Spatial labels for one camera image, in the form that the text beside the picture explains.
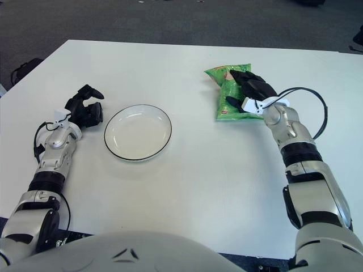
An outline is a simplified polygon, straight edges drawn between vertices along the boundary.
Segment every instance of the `silver robot arm segment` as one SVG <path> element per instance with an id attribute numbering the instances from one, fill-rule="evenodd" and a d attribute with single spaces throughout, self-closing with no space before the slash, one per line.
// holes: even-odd
<path id="1" fill-rule="evenodd" d="M 290 269 L 361 271 L 363 245 L 353 233 L 347 200 L 297 112 L 277 102 L 263 117 L 286 165 L 286 210 L 299 229 Z"/>
<path id="2" fill-rule="evenodd" d="M 81 130 L 67 119 L 56 122 L 57 129 L 45 141 L 45 152 L 32 182 L 7 221 L 0 238 L 4 264 L 13 264 L 54 247 L 58 231 L 60 193 L 67 177 L 71 156 Z"/>
<path id="3" fill-rule="evenodd" d="M 55 247 L 60 221 L 58 209 L 76 141 L 82 136 L 80 128 L 103 121 L 99 102 L 83 105 L 91 97 L 104 99 L 99 91 L 85 85 L 68 100 L 65 109 L 55 111 L 56 122 L 52 129 L 46 127 L 52 133 L 44 147 L 36 145 L 35 136 L 34 155 L 39 165 L 28 191 L 22 195 L 2 231 L 0 269 Z M 43 123 L 38 131 L 47 124 Z"/>

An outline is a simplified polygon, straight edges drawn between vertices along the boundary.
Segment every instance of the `green snack bag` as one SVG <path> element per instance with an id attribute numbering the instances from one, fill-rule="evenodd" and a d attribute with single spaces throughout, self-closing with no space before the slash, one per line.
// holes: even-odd
<path id="1" fill-rule="evenodd" d="M 262 119 L 262 117 L 253 113 L 240 113 L 234 106 L 231 106 L 226 101 L 227 96 L 232 96 L 240 101 L 243 101 L 245 98 L 240 89 L 241 87 L 236 83 L 233 76 L 229 73 L 230 70 L 241 72 L 251 71 L 251 64 L 226 65 L 205 71 L 214 81 L 216 81 L 219 86 L 221 86 L 217 120 L 235 121 L 246 118 Z"/>

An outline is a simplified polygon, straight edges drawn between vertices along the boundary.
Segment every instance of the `floor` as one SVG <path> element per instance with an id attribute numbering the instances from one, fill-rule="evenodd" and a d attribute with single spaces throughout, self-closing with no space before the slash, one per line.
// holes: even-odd
<path id="1" fill-rule="evenodd" d="M 0 82 L 68 39 L 247 46 L 346 53 L 363 24 L 362 0 L 2 0 Z"/>

